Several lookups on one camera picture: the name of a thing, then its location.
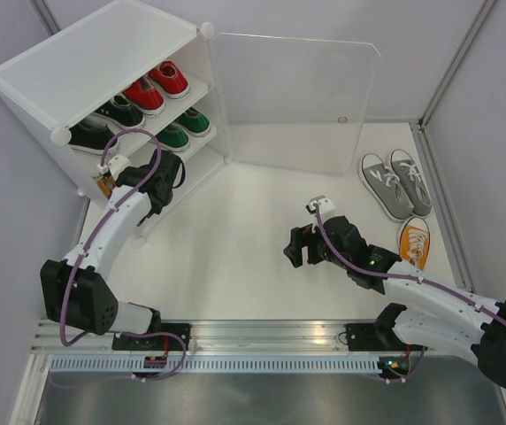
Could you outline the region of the green sneaker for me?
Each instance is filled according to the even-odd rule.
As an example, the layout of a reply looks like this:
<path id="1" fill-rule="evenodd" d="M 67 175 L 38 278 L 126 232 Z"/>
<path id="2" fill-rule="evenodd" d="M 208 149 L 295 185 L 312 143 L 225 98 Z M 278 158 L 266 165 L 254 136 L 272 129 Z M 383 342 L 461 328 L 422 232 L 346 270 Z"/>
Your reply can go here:
<path id="1" fill-rule="evenodd" d="M 195 137 L 206 136 L 211 131 L 209 119 L 194 107 L 184 111 L 174 123 Z"/>
<path id="2" fill-rule="evenodd" d="M 188 149 L 190 141 L 183 129 L 169 124 L 156 134 L 159 144 L 172 152 L 182 152 Z"/>

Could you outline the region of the red sneaker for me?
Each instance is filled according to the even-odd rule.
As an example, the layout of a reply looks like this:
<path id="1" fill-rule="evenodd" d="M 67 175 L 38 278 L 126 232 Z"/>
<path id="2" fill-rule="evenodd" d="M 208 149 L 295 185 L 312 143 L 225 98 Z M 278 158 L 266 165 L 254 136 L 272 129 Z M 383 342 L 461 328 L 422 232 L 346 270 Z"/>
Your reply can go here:
<path id="1" fill-rule="evenodd" d="M 124 89 L 123 95 L 147 116 L 156 117 L 165 108 L 165 100 L 162 95 L 145 77 L 138 79 Z"/>
<path id="2" fill-rule="evenodd" d="M 181 100 L 190 93 L 190 85 L 180 69 L 171 61 L 163 61 L 148 71 L 148 76 L 157 83 L 172 100 Z"/>

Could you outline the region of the black sneaker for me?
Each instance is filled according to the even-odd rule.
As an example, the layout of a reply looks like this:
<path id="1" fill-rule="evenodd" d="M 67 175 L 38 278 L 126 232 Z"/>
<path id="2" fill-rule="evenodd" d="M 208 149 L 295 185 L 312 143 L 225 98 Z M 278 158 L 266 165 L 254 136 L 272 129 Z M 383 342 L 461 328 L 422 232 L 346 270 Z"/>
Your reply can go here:
<path id="1" fill-rule="evenodd" d="M 74 150 L 101 155 L 107 143 L 114 137 L 106 124 L 78 123 L 70 129 L 71 140 L 68 143 Z"/>
<path id="2" fill-rule="evenodd" d="M 122 129 L 142 128 L 145 117 L 121 95 L 116 95 L 92 112 L 98 118 L 108 120 Z"/>

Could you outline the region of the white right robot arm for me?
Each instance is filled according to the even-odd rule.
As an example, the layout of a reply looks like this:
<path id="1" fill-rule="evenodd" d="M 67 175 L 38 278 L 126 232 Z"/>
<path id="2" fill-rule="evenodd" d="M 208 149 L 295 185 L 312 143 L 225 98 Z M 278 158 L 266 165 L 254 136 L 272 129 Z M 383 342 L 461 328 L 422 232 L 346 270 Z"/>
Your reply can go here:
<path id="1" fill-rule="evenodd" d="M 465 359 L 506 389 L 506 299 L 451 287 L 397 254 L 368 244 L 346 217 L 292 228 L 283 250 L 295 268 L 328 262 L 359 287 L 391 297 L 375 321 L 376 344 L 423 346 Z"/>

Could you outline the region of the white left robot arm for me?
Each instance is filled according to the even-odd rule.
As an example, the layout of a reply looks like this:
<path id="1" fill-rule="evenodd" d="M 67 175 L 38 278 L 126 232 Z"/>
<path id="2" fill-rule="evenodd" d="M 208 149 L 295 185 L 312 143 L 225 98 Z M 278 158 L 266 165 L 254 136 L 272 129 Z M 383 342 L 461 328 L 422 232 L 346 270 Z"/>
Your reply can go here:
<path id="1" fill-rule="evenodd" d="M 173 200 L 173 191 L 186 179 L 179 156 L 156 150 L 148 164 L 127 166 L 115 177 L 103 215 L 88 237 L 60 260 L 47 260 L 40 271 L 48 318 L 60 326 L 61 343 L 68 340 L 65 328 L 81 335 L 108 332 L 132 334 L 145 351 L 163 340 L 160 312 L 119 301 L 106 279 L 127 239 L 145 220 L 159 215 Z"/>

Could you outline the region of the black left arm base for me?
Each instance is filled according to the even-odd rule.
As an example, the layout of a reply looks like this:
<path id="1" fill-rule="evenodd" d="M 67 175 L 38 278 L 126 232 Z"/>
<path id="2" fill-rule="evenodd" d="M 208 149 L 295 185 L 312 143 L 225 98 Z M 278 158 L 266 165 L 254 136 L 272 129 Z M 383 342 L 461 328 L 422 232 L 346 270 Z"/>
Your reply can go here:
<path id="1" fill-rule="evenodd" d="M 163 323 L 160 332 L 171 333 L 185 344 L 191 339 L 191 324 L 184 322 Z M 171 336 L 152 336 L 135 338 L 131 336 L 115 336 L 111 348 L 117 352 L 181 352 L 181 343 Z"/>

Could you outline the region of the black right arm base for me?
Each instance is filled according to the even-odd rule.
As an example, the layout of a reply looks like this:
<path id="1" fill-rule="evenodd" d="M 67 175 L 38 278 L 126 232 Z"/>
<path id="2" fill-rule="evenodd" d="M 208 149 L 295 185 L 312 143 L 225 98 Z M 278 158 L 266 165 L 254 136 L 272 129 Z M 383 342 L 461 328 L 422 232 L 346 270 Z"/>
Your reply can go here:
<path id="1" fill-rule="evenodd" d="M 370 322 L 345 325 L 351 352 L 405 352 L 407 347 L 390 328 L 377 328 Z"/>

